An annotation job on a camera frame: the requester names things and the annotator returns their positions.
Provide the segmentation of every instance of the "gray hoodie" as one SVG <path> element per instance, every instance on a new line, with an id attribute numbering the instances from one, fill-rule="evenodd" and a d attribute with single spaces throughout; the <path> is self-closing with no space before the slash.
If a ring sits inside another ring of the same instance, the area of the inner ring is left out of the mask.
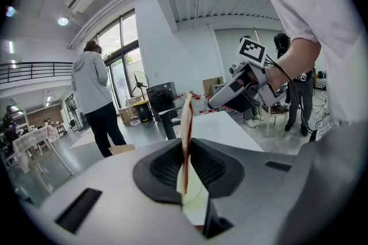
<path id="1" fill-rule="evenodd" d="M 76 91 L 83 114 L 95 111 L 113 101 L 106 85 L 108 71 L 100 54 L 83 52 L 71 68 L 71 85 Z"/>

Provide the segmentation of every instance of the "glass door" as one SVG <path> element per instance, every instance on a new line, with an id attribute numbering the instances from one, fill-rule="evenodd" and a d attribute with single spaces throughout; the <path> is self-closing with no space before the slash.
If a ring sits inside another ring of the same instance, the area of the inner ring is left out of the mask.
<path id="1" fill-rule="evenodd" d="M 111 94 L 111 96 L 113 98 L 113 104 L 114 104 L 114 107 L 115 107 L 115 111 L 116 111 L 116 114 L 118 114 L 118 109 L 120 107 L 119 107 L 118 100 L 116 98 L 116 91 L 115 91 L 114 87 L 112 86 L 113 81 L 111 79 L 111 73 L 110 73 L 111 68 L 110 68 L 110 65 L 109 66 L 106 66 L 106 68 L 108 69 L 108 77 L 109 77 L 108 84 L 106 85 L 106 87 L 108 88 L 108 90 L 109 90 L 109 92 L 110 92 L 110 94 Z"/>
<path id="2" fill-rule="evenodd" d="M 142 93 L 147 98 L 146 88 L 149 86 L 148 79 L 144 74 L 142 58 L 139 48 L 135 48 L 124 54 L 126 75 L 133 97 L 141 97 Z"/>
<path id="3" fill-rule="evenodd" d="M 125 107 L 125 101 L 131 96 L 129 94 L 127 80 L 125 79 L 124 66 L 121 58 L 111 64 L 111 71 L 116 88 L 117 98 L 120 102 L 120 105 Z"/>

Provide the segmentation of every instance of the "white chair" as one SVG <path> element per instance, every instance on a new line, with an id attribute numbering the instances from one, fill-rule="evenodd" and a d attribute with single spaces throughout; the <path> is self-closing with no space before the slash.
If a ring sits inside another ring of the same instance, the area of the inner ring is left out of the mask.
<path id="1" fill-rule="evenodd" d="M 260 112 L 259 125 L 262 122 L 262 113 L 265 113 L 268 116 L 266 137 L 269 135 L 269 126 L 270 126 L 271 117 L 274 117 L 274 124 L 276 124 L 276 117 L 284 115 L 285 118 L 283 120 L 283 127 L 282 127 L 282 132 L 281 132 L 281 134 L 283 135 L 283 133 L 285 132 L 286 116 L 288 115 L 288 112 L 289 110 L 285 106 L 279 106 L 279 107 L 262 106 L 262 111 Z"/>

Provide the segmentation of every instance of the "floor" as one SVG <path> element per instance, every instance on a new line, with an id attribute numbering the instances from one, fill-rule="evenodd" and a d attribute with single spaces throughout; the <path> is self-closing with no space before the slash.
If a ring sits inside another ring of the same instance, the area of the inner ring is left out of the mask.
<path id="1" fill-rule="evenodd" d="M 315 128 L 315 123 L 321 120 L 320 112 L 318 111 L 324 103 L 324 100 L 322 99 L 323 96 L 321 95 L 321 91 L 316 90 L 313 96 L 313 111 L 316 114 L 312 113 L 309 120 L 309 126 L 312 129 Z M 289 132 L 285 132 L 284 135 L 281 135 L 283 117 L 278 117 L 275 125 L 273 122 L 270 123 L 269 136 L 267 138 L 264 137 L 267 127 L 267 117 L 265 117 L 261 126 L 252 129 L 243 124 L 241 113 L 230 112 L 229 115 L 266 152 L 279 152 L 296 155 L 301 146 L 309 141 L 309 136 L 303 137 L 299 130 L 299 125 L 301 123 L 300 110 L 298 111 L 297 122 Z M 166 138 L 161 123 L 151 124 L 151 127 L 147 127 L 147 123 L 130 126 L 124 125 L 121 120 L 119 120 L 118 124 L 126 142 L 128 144 L 133 143 L 136 148 L 163 141 Z M 73 145 L 85 131 L 86 130 L 78 133 L 70 133 L 53 143 L 59 155 L 74 172 L 75 177 L 84 172 L 95 162 L 103 159 L 96 143 L 87 144 L 77 148 L 70 148 L 70 146 Z M 54 157 L 47 158 L 42 164 L 42 167 L 44 169 L 44 181 L 51 190 L 57 189 L 70 179 L 69 174 L 64 168 L 62 168 Z M 18 193 L 23 197 L 30 197 L 36 206 L 40 206 L 41 203 L 49 196 L 48 192 L 42 187 L 32 172 L 24 174 L 17 166 L 15 166 L 9 170 L 9 176 L 14 183 L 15 188 L 18 190 Z"/>

